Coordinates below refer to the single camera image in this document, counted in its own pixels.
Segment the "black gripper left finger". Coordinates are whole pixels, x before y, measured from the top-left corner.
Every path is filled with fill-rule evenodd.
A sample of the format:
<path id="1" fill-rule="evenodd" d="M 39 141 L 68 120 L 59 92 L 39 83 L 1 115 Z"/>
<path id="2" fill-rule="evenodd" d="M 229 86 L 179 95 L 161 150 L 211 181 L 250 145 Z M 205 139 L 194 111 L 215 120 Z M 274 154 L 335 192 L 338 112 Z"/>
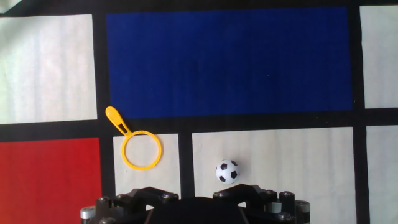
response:
<path id="1" fill-rule="evenodd" d="M 80 223 L 139 223 L 147 218 L 148 205 L 155 208 L 178 200 L 178 194 L 154 187 L 132 189 L 114 197 L 102 196 L 94 205 L 80 210 Z"/>

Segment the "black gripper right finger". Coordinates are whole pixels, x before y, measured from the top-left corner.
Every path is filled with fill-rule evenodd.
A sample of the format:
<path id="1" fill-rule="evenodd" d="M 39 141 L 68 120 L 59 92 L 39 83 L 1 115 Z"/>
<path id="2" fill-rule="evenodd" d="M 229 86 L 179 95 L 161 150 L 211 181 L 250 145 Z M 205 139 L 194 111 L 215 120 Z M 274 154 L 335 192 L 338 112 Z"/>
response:
<path id="1" fill-rule="evenodd" d="M 213 199 L 236 208 L 244 223 L 310 224 L 310 203 L 289 191 L 239 184 L 214 192 Z"/>

